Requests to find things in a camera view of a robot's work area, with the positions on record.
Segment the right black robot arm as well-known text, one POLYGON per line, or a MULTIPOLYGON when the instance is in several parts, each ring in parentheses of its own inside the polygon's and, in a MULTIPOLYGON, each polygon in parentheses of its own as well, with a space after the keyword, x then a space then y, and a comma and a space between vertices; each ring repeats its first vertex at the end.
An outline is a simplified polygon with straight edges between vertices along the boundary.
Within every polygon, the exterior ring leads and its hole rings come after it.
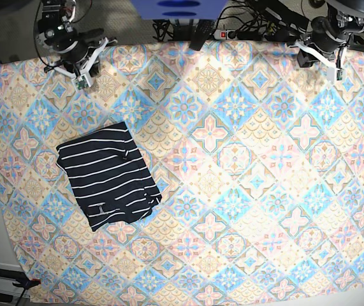
POLYGON ((104 37, 102 28, 78 31, 75 25, 86 14, 78 18, 76 11, 76 1, 40 1, 33 25, 34 47, 58 57, 55 62, 42 60, 46 73, 55 70, 72 80, 90 79, 98 74, 99 55, 117 39, 104 37))

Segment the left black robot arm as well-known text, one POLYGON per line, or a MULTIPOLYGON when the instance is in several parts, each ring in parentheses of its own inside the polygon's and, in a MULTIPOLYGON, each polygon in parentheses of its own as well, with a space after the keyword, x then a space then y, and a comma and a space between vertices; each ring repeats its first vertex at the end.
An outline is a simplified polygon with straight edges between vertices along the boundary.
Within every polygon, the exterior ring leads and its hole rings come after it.
POLYGON ((364 1, 310 1, 309 4, 313 8, 326 5, 327 15, 309 20, 281 1, 255 1, 254 7, 293 33, 288 45, 299 48, 297 61, 301 68, 321 62, 339 72, 351 38, 364 33, 364 1))

